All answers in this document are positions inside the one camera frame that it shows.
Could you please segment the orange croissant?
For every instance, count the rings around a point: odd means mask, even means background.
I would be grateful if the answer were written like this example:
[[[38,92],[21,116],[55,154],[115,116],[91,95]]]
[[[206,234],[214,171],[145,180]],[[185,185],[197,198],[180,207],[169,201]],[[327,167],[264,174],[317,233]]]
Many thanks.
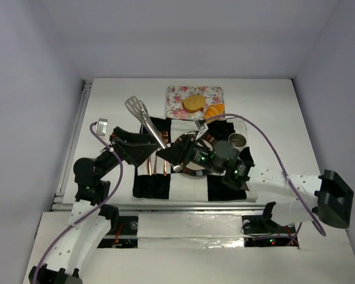
[[[210,105],[204,114],[204,120],[207,124],[210,124],[221,117],[217,117],[219,114],[223,114],[225,112],[225,104],[214,104]]]

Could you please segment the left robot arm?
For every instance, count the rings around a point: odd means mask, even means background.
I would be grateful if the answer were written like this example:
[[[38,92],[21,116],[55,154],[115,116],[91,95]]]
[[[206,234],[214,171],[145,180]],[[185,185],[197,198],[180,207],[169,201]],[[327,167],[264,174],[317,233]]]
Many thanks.
[[[119,209],[107,201],[119,188],[124,164],[139,166],[158,145],[148,134],[115,127],[96,158],[81,157],[73,165],[78,191],[67,227],[32,267],[30,283],[82,283],[82,270],[108,233],[121,230]]]

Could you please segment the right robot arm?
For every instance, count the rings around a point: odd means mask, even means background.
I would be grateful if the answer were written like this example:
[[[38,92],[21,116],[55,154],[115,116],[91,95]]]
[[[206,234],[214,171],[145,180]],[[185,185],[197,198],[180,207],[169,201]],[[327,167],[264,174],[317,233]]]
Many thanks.
[[[175,166],[193,163],[211,173],[221,173],[222,182],[235,191],[270,192],[292,198],[290,202],[270,201],[264,208],[263,218],[281,226],[313,221],[314,217],[334,228],[350,226],[354,192],[335,171],[325,170],[319,176],[287,175],[242,159],[225,140],[207,147],[194,138],[184,138],[156,155]]]

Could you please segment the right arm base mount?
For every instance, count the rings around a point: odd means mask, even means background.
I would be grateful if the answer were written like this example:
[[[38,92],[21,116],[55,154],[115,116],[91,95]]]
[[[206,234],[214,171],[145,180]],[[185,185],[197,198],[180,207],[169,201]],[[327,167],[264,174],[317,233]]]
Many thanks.
[[[246,247],[299,247],[295,225],[281,226],[272,221],[276,202],[267,203],[262,214],[243,215],[241,233],[246,236]]]

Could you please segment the metal serving tongs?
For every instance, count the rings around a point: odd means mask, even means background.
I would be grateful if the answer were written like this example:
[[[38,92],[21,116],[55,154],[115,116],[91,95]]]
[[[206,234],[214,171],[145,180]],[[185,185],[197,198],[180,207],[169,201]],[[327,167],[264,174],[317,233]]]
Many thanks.
[[[143,101],[138,99],[136,96],[131,96],[125,101],[125,106],[129,113],[141,122],[142,126],[151,136],[152,141],[155,142],[161,149],[167,149],[167,143],[162,137],[159,136],[159,132],[152,123],[147,107]]]

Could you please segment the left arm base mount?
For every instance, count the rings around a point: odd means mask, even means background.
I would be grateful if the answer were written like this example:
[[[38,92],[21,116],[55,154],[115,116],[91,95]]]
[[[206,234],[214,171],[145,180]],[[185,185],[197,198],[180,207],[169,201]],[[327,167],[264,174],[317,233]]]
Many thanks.
[[[99,249],[135,249],[138,247],[138,216],[120,216],[116,231],[110,231],[98,244]]]

